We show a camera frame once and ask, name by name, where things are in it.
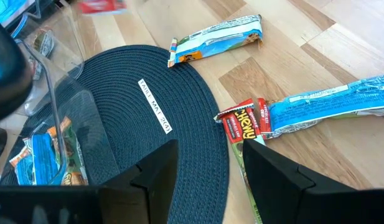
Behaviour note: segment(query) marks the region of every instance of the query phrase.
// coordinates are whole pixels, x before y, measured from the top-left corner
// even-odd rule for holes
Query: light wood surface
[[[182,38],[227,19],[262,15],[261,47],[249,44],[190,63],[209,85],[221,110],[252,96],[276,100],[384,74],[384,0],[126,2],[128,11],[123,14],[74,14],[85,58],[122,45],[168,49],[173,37]],[[382,117],[326,120],[266,143],[351,187],[384,187]],[[223,222],[254,223],[231,150],[229,157],[230,185]]]

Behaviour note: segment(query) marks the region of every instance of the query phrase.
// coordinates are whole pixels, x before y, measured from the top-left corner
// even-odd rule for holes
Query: dark blue woven placemat
[[[78,82],[92,92],[113,150],[116,164],[107,164],[107,168],[126,170],[168,140],[177,139],[179,170],[169,222],[221,223],[229,173],[225,133],[213,121],[218,107],[202,77],[187,63],[167,68],[168,57],[168,51],[158,47],[118,47],[87,60]],[[161,128],[138,85],[142,78],[172,126],[169,134]],[[59,101],[65,101],[69,92],[65,85],[59,86]],[[44,108],[26,122],[27,126],[38,125],[47,114],[49,109]],[[19,139],[9,158],[22,146]],[[110,172],[89,165],[100,159],[85,161],[88,175],[100,180],[92,184],[112,177]],[[16,184],[10,165],[4,174],[0,184]]]

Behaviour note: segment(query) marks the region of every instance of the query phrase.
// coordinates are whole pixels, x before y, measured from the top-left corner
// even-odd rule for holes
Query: wrapper logo
[[[246,110],[236,111],[235,116],[243,129],[243,139],[254,139],[256,134],[253,128],[253,123]]]

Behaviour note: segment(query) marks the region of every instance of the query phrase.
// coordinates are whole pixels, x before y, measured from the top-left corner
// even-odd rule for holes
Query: white label
[[[167,118],[164,116],[164,113],[161,111],[161,108],[160,108],[159,104],[157,103],[156,99],[154,99],[153,94],[150,92],[148,84],[143,79],[138,81],[138,84],[141,87],[144,96],[148,100],[154,114],[156,115],[157,119],[159,120],[161,127],[163,128],[164,132],[166,134],[170,133],[170,131],[172,131],[172,127],[169,124]]]
[[[295,102],[295,101],[298,101],[298,100],[316,99],[316,98],[320,98],[320,97],[324,97],[324,96],[329,96],[329,95],[334,94],[334,93],[339,93],[339,92],[345,91],[345,90],[348,90],[348,86],[347,85],[331,88],[331,89],[328,89],[328,90],[318,91],[316,93],[313,93],[313,94],[307,95],[307,96],[291,97],[289,99],[289,102],[292,103],[292,102]]]

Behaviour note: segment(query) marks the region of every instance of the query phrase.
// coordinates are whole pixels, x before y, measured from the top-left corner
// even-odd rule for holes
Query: wooden floor
[[[85,57],[122,45],[168,49],[227,19],[261,14],[263,45],[190,64],[221,110],[252,96],[276,100],[384,74],[384,0],[127,0],[129,10],[77,16]],[[384,118],[328,120],[267,141],[283,155],[357,189],[384,187]],[[224,223],[254,223],[230,154]]]

